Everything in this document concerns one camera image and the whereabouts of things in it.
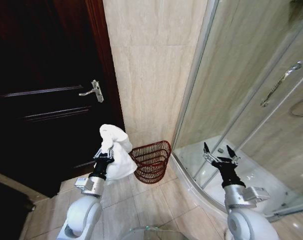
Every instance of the shower enclosure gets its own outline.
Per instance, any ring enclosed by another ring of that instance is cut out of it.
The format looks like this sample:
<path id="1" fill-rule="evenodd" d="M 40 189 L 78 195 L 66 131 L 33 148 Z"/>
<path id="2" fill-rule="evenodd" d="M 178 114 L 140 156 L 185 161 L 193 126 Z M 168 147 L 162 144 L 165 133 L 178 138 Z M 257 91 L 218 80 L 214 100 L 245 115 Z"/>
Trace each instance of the shower enclosure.
<path id="1" fill-rule="evenodd" d="M 222 178 L 205 162 L 204 142 L 221 157 L 232 147 L 242 181 L 268 191 L 258 211 L 303 211 L 303 0 L 208 0 L 173 156 L 225 210 Z"/>

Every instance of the tiled floor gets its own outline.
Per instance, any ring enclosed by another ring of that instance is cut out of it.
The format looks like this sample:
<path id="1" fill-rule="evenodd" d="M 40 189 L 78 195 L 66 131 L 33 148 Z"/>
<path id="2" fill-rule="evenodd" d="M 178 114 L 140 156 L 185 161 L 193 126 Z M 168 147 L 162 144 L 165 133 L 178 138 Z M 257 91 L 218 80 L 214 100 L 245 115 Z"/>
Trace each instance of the tiled floor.
<path id="1" fill-rule="evenodd" d="M 81 197 L 75 179 L 61 184 L 60 193 L 36 203 L 21 240 L 54 240 L 64 224 L 68 207 Z M 156 226 L 180 231 L 190 239 L 223 240 L 225 224 L 197 206 L 168 166 L 156 184 L 144 184 L 130 175 L 105 186 L 103 214 L 92 240 L 120 240 L 131 228 Z"/>

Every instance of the red wicker basket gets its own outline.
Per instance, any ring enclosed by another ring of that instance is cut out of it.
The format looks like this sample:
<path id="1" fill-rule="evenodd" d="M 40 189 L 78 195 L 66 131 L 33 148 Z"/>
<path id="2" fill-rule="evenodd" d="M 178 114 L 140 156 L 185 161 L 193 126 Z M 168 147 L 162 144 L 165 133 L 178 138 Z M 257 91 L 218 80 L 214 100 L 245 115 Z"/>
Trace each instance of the red wicker basket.
<path id="1" fill-rule="evenodd" d="M 168 141 L 159 141 L 134 148 L 129 155 L 137 164 L 136 178 L 145 184 L 155 184 L 165 175 L 172 149 Z"/>

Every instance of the shower door handle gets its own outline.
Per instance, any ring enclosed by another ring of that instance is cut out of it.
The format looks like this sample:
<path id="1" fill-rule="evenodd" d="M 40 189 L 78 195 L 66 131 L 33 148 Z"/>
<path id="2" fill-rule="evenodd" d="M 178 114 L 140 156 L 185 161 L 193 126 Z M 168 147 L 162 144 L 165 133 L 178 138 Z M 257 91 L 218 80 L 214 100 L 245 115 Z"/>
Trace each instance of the shower door handle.
<path id="1" fill-rule="evenodd" d="M 300 69 L 302 67 L 302 62 L 298 61 L 296 64 L 291 66 L 285 73 L 284 75 L 278 80 L 278 82 L 271 88 L 265 99 L 263 99 L 260 103 L 260 106 L 263 108 L 268 106 L 268 100 L 271 98 L 271 96 L 274 94 L 274 92 L 278 89 L 278 87 L 283 83 L 283 81 L 290 75 L 292 72 Z"/>
<path id="2" fill-rule="evenodd" d="M 104 101 L 104 97 L 103 97 L 103 94 L 102 94 L 100 83 L 96 80 L 93 80 L 91 82 L 91 84 L 92 84 L 92 90 L 89 90 L 88 92 L 79 93 L 78 95 L 79 96 L 87 96 L 88 94 L 95 93 L 98 102 L 102 103 Z"/>

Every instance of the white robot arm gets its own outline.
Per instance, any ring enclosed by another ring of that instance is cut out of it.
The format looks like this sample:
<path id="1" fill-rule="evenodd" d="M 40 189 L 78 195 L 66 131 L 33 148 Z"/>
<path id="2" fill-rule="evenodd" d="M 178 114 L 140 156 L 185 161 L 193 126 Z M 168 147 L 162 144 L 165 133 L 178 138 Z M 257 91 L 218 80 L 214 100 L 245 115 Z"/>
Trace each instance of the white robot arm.
<path id="1" fill-rule="evenodd" d="M 94 159 L 97 160 L 94 172 L 89 174 L 88 178 L 79 177 L 75 183 L 85 196 L 70 205 L 57 240 L 90 240 L 94 227 L 101 217 L 101 197 L 106 169 L 108 164 L 114 161 L 112 150 L 105 154 L 99 150 Z"/>
<path id="2" fill-rule="evenodd" d="M 225 190 L 225 207 L 228 213 L 228 228 L 234 240 L 279 240 L 278 234 L 268 220 L 252 210 L 258 202 L 269 199 L 269 194 L 260 187 L 247 187 L 237 176 L 238 157 L 227 146 L 231 158 L 215 157 L 204 143 L 204 158 L 218 168 Z M 57 240 L 89 240 L 102 214 L 101 196 L 106 180 L 106 169 L 112 163 L 112 153 L 96 154 L 94 172 L 89 178 L 79 177 L 75 185 L 84 197 L 75 201 L 68 209 L 67 218 Z"/>
<path id="3" fill-rule="evenodd" d="M 257 203 L 270 198 L 261 187 L 246 187 L 237 176 L 235 168 L 239 159 L 227 145 L 231 158 L 216 157 L 204 142 L 204 158 L 216 167 L 222 177 L 225 191 L 225 207 L 228 213 L 227 224 L 235 240 L 279 240 L 278 234 L 268 220 L 252 210 Z"/>

